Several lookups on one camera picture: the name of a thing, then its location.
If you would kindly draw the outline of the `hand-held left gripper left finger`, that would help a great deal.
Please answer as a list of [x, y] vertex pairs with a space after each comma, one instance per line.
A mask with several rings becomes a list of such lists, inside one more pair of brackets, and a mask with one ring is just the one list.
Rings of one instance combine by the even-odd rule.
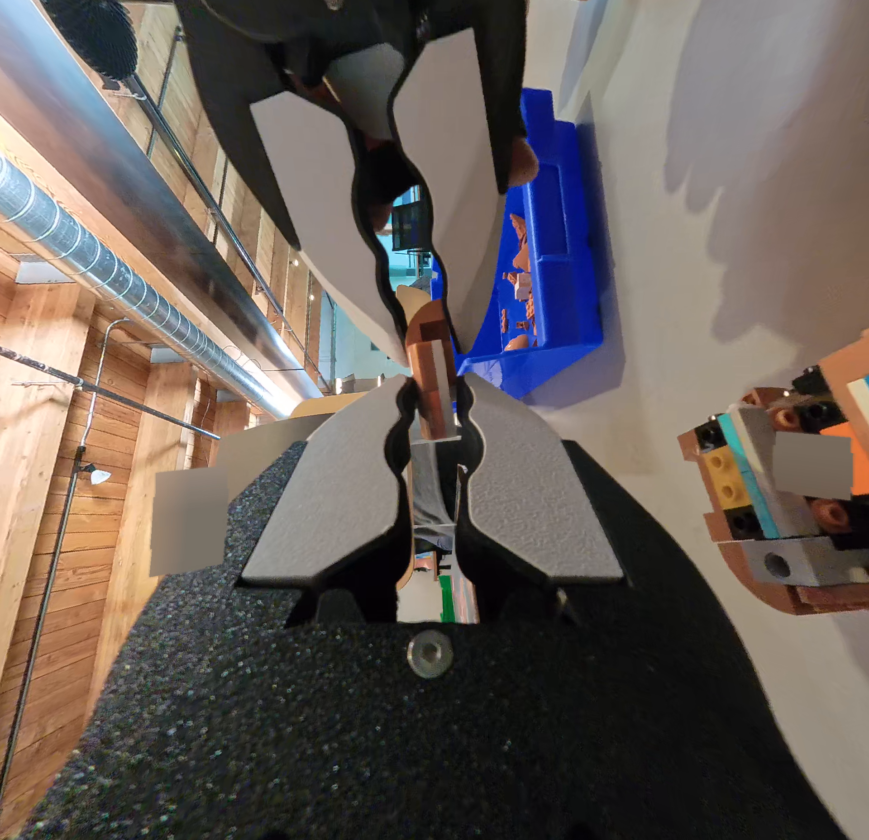
[[302, 592], [316, 610], [348, 593], [366, 621], [395, 621], [411, 558], [403, 477], [411, 378], [397, 375], [324, 422], [304, 451], [243, 569], [243, 585]]

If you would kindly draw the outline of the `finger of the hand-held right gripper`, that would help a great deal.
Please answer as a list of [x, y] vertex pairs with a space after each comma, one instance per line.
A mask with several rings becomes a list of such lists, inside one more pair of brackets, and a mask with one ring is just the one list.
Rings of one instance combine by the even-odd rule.
[[425, 44], [392, 94], [392, 125], [431, 210], [431, 246], [456, 349], [492, 298], [506, 196], [498, 189], [473, 29]]
[[359, 205], [357, 143], [347, 121], [289, 91], [252, 104], [252, 118], [303, 259], [371, 341], [402, 342], [404, 313]]

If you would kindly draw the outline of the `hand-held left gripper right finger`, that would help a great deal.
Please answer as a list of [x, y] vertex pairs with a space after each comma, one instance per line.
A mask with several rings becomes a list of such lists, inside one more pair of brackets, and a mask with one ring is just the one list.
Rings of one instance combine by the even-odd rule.
[[481, 621], [549, 615], [558, 591], [616, 584], [623, 568], [564, 441], [475, 373], [460, 378], [463, 464], [455, 552]]

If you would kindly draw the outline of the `blue plastic bin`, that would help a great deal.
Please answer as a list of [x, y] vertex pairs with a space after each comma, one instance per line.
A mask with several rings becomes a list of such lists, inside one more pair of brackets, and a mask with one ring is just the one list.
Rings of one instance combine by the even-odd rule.
[[457, 356], [460, 374], [475, 373], [516, 399], [603, 341], [576, 128], [556, 119], [549, 90], [525, 88], [520, 109], [540, 168], [534, 181], [508, 190], [505, 214], [515, 212], [527, 224], [540, 345], [502, 351], [494, 282], [479, 335], [466, 355]]

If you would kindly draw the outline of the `brown brick assembly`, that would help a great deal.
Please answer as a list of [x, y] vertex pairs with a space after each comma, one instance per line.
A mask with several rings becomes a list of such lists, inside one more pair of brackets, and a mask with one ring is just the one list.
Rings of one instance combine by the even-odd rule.
[[453, 438], [457, 373], [450, 324], [441, 300], [425, 303], [413, 315], [407, 325], [405, 349], [418, 389], [422, 438]]

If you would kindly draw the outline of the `wood-framed black screen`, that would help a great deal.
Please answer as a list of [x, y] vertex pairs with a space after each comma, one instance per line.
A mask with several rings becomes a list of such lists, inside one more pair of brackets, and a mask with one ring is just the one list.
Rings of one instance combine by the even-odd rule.
[[334, 394], [303, 400], [294, 408], [287, 420], [288, 425], [291, 429], [299, 430], [302, 435], [308, 436], [342, 409], [379, 389], [374, 388], [365, 392]]

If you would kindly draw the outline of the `pile of brown bricks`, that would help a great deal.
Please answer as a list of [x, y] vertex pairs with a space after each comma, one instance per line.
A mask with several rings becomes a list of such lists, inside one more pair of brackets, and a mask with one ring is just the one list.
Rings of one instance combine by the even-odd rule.
[[540, 345], [533, 266], [525, 219], [505, 215], [495, 281], [502, 351], [512, 353]]

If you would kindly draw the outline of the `black ceiling lamp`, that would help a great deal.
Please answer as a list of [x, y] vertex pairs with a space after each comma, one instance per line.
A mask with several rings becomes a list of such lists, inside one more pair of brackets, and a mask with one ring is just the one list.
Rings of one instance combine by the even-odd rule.
[[118, 0], [39, 0], [62, 37], [101, 76], [123, 82], [136, 72], [129, 12]]

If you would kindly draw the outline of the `silver ceiling duct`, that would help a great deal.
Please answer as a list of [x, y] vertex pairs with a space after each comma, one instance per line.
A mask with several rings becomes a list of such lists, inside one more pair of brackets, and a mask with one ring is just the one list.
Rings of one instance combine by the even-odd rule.
[[152, 338], [210, 374], [224, 389], [233, 390], [277, 420], [290, 416], [293, 407], [288, 400], [241, 367], [4, 156], [1, 220], [2, 228], [17, 241], [35, 248], [40, 258], [55, 269], [122, 310]]

